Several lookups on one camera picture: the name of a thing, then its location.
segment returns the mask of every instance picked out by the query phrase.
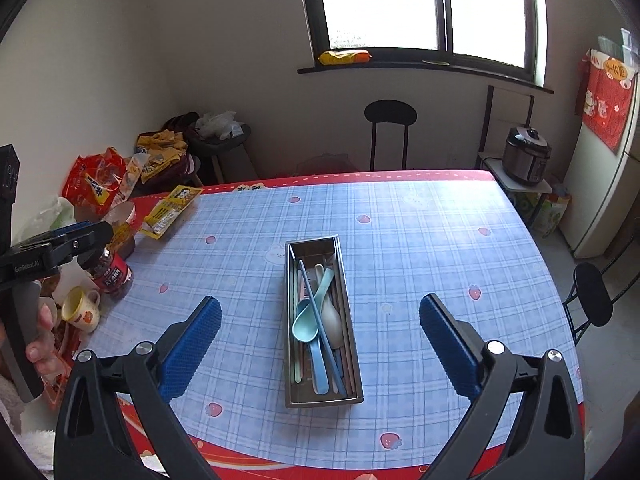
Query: window sill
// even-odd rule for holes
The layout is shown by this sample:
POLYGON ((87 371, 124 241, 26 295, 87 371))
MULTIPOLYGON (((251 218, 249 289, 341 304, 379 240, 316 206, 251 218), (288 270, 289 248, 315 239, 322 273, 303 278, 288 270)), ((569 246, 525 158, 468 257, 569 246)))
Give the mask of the window sill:
POLYGON ((489 72, 487 70, 478 70, 477 68, 468 68, 465 66, 454 66, 454 65, 442 65, 430 62, 422 62, 422 63, 414 63, 414 62, 392 62, 392 61, 369 61, 368 63, 354 63, 347 65, 318 65, 310 68, 299 68, 299 74, 311 74, 316 72, 328 72, 331 70, 346 70, 352 68, 417 68, 422 70, 443 70, 444 72, 457 72, 461 74, 471 74, 471 75, 479 75, 483 77, 490 77, 492 79, 499 79, 500 81, 505 81, 508 83, 513 83, 520 86, 526 86, 527 88, 533 88, 534 90, 539 90, 546 94, 553 95, 554 91, 545 88, 543 86, 538 86, 531 81, 526 81, 524 79, 518 79, 516 77, 510 77, 504 74, 500 74, 497 72, 489 72))

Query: black chair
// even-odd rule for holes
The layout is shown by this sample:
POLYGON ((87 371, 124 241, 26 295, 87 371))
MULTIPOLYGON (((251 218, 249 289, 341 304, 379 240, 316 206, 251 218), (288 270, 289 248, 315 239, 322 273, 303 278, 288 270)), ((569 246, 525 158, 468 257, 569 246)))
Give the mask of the black chair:
POLYGON ((578 264, 574 269, 574 285, 569 291, 569 295, 566 300, 562 302, 564 308, 564 314, 571 327, 571 334, 574 338, 574 344, 578 344, 578 341, 582 338, 588 327, 593 326, 605 326, 613 314, 613 304, 617 300, 622 298, 626 292, 634 285, 634 283, 640 278, 640 272, 638 272, 634 278, 623 288, 618 295, 611 299, 607 288, 602 281, 602 275, 607 272, 611 266, 619 259, 622 254, 629 248, 634 240, 640 241, 640 221, 638 218, 635 220, 634 235, 631 240, 627 242, 624 248, 618 253, 618 256, 613 258, 604 269, 600 270, 595 265, 583 262, 578 264), (580 300, 582 310, 587 316, 587 321, 582 323, 578 328, 574 325, 574 320, 571 318, 569 312, 569 303, 575 298, 580 300))
POLYGON ((378 123, 402 124, 404 126, 404 147, 402 148, 402 169, 406 170, 406 150, 409 145, 409 126, 415 123, 418 113, 413 107, 402 101, 384 99, 374 101, 364 109, 364 116, 372 123, 371 130, 371 164, 369 171, 373 171, 376 160, 376 127, 378 123))

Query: blue plaid tablecloth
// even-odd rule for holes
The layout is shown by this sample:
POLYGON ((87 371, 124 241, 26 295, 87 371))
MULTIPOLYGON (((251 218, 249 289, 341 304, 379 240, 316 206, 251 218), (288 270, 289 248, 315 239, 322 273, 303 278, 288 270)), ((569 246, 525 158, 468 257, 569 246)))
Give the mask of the blue plaid tablecloth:
MULTIPOLYGON (((435 292, 485 340, 514 353, 559 349, 582 387, 561 300, 495 182, 279 187, 201 196, 167 240, 138 237, 135 281, 90 339, 99 355, 155 341, 210 294, 223 322, 171 406, 202 440, 287 464, 380 469, 430 463, 460 422, 456 395, 418 322, 435 292), (284 406, 284 244, 338 234, 365 400, 284 406)), ((512 395, 491 446, 505 442, 512 395)))

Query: blue chopstick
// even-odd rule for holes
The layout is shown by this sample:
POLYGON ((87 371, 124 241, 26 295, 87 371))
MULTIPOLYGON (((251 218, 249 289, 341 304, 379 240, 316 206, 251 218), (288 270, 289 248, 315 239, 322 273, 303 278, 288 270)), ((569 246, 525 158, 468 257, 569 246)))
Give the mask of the blue chopstick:
POLYGON ((318 310, 318 306, 316 305, 316 300, 314 299, 311 285, 309 285, 309 278, 306 275, 305 264, 302 262, 302 260, 298 260, 298 265, 300 266, 300 270, 302 271, 302 279, 305 281, 306 290, 308 291, 309 299, 311 300, 311 308, 314 311, 314 316, 316 317, 316 324, 318 325, 320 341, 322 342, 322 346, 324 346, 324 349, 326 350, 329 357, 331 373, 334 376, 335 383, 338 386, 338 391, 341 395, 346 397, 347 390, 344 389, 344 384, 342 382, 342 378, 340 377, 340 372, 338 371, 338 365, 335 363, 334 353, 332 352, 331 346, 329 345, 329 340, 326 338, 326 332, 324 331, 324 326, 322 326, 322 321, 320 320, 320 311, 318 310))

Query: jar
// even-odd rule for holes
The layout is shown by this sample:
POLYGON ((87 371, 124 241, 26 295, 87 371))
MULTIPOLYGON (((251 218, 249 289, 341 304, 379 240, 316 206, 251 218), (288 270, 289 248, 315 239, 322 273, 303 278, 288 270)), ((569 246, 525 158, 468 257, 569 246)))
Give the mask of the jar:
POLYGON ((95 251, 84 258, 84 262, 78 257, 78 263, 91 275, 98 288, 114 300, 124 298, 133 284, 131 268, 118 253, 107 248, 95 251))

